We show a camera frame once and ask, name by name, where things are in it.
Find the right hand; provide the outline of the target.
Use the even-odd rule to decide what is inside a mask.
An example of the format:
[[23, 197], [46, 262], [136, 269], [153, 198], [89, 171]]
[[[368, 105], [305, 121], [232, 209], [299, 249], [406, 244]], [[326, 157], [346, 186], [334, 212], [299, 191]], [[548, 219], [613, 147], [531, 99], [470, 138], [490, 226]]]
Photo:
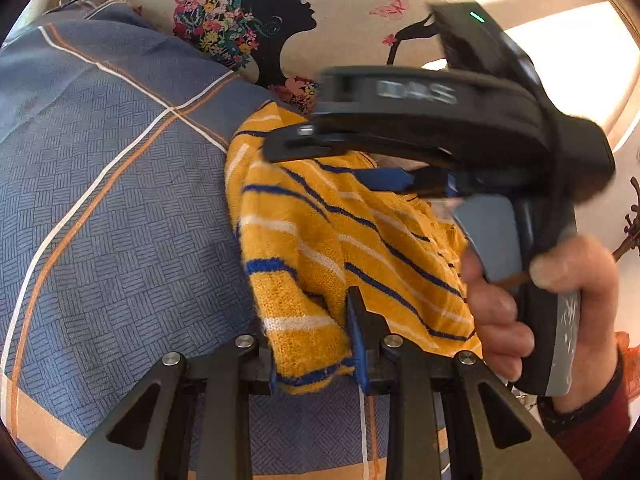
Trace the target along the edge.
[[[485, 362], [496, 375], [515, 382], [521, 376], [523, 359], [532, 354], [537, 341], [516, 319], [513, 297], [487, 283], [483, 274], [480, 259], [468, 249], [461, 259], [461, 276], [468, 285], [468, 305]], [[597, 240], [575, 236], [536, 257], [529, 275], [547, 292], [582, 293], [572, 385], [567, 394], [552, 399], [555, 411], [574, 412], [598, 396], [616, 370], [616, 262]]]

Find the red sleeve right forearm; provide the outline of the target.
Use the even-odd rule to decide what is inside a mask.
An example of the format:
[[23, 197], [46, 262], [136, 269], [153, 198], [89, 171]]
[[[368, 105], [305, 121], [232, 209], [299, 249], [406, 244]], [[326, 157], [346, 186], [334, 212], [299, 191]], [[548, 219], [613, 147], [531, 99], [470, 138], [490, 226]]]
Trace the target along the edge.
[[583, 479], [623, 479], [632, 464], [624, 358], [617, 351], [614, 375], [592, 400], [561, 413], [548, 396], [537, 401], [542, 426]]

